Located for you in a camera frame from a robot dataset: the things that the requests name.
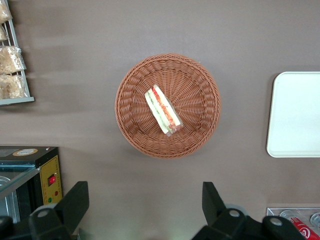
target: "round woven basket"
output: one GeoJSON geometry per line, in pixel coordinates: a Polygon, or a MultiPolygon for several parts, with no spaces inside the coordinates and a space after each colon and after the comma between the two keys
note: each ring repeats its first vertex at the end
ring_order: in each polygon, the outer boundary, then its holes
{"type": "Polygon", "coordinates": [[[161,159],[180,158],[202,147],[220,118],[220,94],[215,80],[198,62],[179,54],[159,54],[135,65],[122,80],[115,115],[124,137],[136,149],[161,159]],[[157,84],[171,101],[184,127],[164,134],[145,93],[157,84]]]}

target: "wrapped sandwich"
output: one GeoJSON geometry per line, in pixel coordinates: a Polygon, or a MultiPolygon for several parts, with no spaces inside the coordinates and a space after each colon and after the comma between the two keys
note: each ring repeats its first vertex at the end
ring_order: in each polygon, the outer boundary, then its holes
{"type": "Polygon", "coordinates": [[[157,85],[149,89],[144,97],[163,133],[171,136],[183,127],[181,118],[157,85]]]}

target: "red label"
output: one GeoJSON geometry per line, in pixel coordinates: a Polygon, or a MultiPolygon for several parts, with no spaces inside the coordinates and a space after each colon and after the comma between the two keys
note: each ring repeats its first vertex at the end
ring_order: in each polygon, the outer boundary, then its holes
{"type": "Polygon", "coordinates": [[[299,218],[291,217],[290,221],[299,230],[299,232],[308,240],[320,240],[320,237],[304,224],[299,218]]]}

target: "white tray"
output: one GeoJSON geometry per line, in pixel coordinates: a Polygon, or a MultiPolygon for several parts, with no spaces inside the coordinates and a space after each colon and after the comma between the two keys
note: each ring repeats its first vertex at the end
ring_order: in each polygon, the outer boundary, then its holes
{"type": "Polygon", "coordinates": [[[320,72],[283,72],[273,83],[267,152],[320,157],[320,72]]]}

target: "plastic bag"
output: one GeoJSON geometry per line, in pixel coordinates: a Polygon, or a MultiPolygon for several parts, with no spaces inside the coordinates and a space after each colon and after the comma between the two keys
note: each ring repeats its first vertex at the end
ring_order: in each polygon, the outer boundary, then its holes
{"type": "Polygon", "coordinates": [[[0,0],[0,24],[12,19],[10,10],[4,0],[0,0]]]}
{"type": "Polygon", "coordinates": [[[12,74],[26,69],[21,49],[16,46],[0,46],[0,74],[12,74]]]}
{"type": "Polygon", "coordinates": [[[144,97],[161,130],[167,136],[171,136],[184,126],[173,105],[157,85],[150,88],[144,97]]]}
{"type": "Polygon", "coordinates": [[[2,99],[28,97],[20,75],[0,75],[0,89],[2,89],[2,99]]]}
{"type": "Polygon", "coordinates": [[[5,99],[4,90],[2,89],[1,85],[0,85],[0,99],[5,99]]]}
{"type": "Polygon", "coordinates": [[[0,41],[4,41],[8,39],[8,35],[3,26],[0,27],[0,41]]]}

